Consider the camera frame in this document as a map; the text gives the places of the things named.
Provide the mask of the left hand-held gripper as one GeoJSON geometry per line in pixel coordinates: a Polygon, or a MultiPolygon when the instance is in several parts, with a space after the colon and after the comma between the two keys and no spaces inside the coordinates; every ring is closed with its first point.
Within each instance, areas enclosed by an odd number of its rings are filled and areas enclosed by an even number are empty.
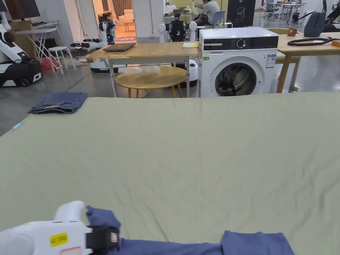
{"type": "Polygon", "coordinates": [[[61,205],[52,221],[33,221],[1,231],[2,255],[89,255],[119,250],[119,229],[94,229],[81,220],[82,201],[61,205]]]}

